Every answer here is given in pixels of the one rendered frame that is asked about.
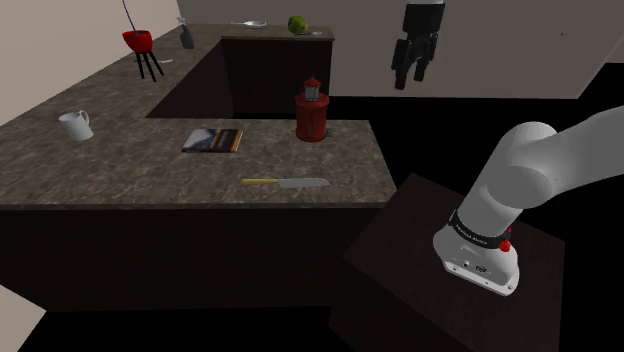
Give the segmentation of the red pot on black tripod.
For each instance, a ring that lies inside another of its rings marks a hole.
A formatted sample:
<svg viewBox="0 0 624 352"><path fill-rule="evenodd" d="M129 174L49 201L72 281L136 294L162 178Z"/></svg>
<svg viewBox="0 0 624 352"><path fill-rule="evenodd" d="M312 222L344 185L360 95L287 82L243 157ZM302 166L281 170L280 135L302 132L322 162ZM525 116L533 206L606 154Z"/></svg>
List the red pot on black tripod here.
<svg viewBox="0 0 624 352"><path fill-rule="evenodd" d="M160 73L161 76L164 75L164 72L152 51L153 39L151 33L147 30L136 29L127 9L125 0L121 1L124 6L128 21L132 27L131 31L126 31L122 33L122 38L126 45L135 54L140 77L142 79L145 78L145 69L147 69L152 81L156 82L157 79L152 65L155 65L156 70Z"/></svg>

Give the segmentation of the white mug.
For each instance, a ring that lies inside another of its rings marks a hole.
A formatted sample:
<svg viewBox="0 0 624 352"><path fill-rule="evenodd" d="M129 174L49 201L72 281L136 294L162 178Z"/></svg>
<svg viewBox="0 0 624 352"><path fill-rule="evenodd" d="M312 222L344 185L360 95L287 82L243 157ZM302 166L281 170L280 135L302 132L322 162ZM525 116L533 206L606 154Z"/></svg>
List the white mug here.
<svg viewBox="0 0 624 352"><path fill-rule="evenodd" d="M90 127L89 114L84 110L66 113L60 116L58 120L75 141L85 141L94 136Z"/></svg>

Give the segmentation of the grey spray bottle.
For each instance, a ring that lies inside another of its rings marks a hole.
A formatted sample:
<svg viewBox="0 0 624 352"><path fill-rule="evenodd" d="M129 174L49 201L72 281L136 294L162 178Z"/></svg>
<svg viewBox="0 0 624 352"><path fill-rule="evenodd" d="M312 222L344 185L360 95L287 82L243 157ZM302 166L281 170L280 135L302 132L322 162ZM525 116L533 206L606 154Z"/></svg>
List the grey spray bottle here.
<svg viewBox="0 0 624 352"><path fill-rule="evenodd" d="M177 17L177 21L179 22L182 29L182 32L180 34L182 47L184 49L194 49L194 40L188 26L186 25L186 20L183 17Z"/></svg>

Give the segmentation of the red lighthouse figure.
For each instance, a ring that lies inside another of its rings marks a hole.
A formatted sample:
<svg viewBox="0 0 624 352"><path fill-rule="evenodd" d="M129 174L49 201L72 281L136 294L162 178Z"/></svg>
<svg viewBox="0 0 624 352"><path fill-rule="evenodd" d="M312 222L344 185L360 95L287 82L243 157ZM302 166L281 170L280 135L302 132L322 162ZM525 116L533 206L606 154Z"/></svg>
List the red lighthouse figure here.
<svg viewBox="0 0 624 352"><path fill-rule="evenodd" d="M321 83L311 76L303 90L294 97L296 106L296 136L304 142L319 142L326 137L329 96L320 92Z"/></svg>

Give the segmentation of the yellow-handled kitchen knife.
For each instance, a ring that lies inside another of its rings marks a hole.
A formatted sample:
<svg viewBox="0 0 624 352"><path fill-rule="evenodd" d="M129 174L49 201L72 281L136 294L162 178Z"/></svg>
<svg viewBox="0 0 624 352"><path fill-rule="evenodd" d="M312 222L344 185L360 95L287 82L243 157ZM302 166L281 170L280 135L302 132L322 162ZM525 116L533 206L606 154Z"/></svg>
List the yellow-handled kitchen knife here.
<svg viewBox="0 0 624 352"><path fill-rule="evenodd" d="M276 183L281 188L305 188L305 187L323 187L329 186L330 183L322 178L244 178L241 180L245 185L259 185Z"/></svg>

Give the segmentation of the book with dark cover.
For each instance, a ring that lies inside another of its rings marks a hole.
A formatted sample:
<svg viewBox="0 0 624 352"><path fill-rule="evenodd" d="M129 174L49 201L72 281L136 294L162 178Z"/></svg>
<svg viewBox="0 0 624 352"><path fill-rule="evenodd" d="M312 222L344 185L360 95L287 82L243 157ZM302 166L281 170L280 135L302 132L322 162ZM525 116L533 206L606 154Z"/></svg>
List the book with dark cover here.
<svg viewBox="0 0 624 352"><path fill-rule="evenodd" d="M186 153L235 153L243 135L241 129L194 129L183 144Z"/></svg>

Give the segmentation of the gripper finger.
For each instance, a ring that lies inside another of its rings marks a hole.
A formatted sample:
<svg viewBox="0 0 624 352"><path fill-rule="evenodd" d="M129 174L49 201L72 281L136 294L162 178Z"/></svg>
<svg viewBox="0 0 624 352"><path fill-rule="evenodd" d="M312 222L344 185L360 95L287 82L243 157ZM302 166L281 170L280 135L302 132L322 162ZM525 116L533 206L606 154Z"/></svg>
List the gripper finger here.
<svg viewBox="0 0 624 352"><path fill-rule="evenodd" d="M395 85L397 90L404 90L408 71L412 65L412 43L406 39L396 41L391 69L395 72Z"/></svg>
<svg viewBox="0 0 624 352"><path fill-rule="evenodd" d="M434 59L438 42L438 33L426 33L416 40L416 67L414 80L422 82L429 63Z"/></svg>

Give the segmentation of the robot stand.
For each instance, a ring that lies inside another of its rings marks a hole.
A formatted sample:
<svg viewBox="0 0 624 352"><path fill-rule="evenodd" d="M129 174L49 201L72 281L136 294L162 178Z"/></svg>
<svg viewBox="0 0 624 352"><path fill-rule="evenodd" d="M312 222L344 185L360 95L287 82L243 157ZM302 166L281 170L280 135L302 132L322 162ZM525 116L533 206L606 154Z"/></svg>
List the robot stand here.
<svg viewBox="0 0 624 352"><path fill-rule="evenodd" d="M563 352L564 242L514 222L518 288L508 297L480 288L433 249L462 199L412 174L345 252L329 326L355 352Z"/></svg>

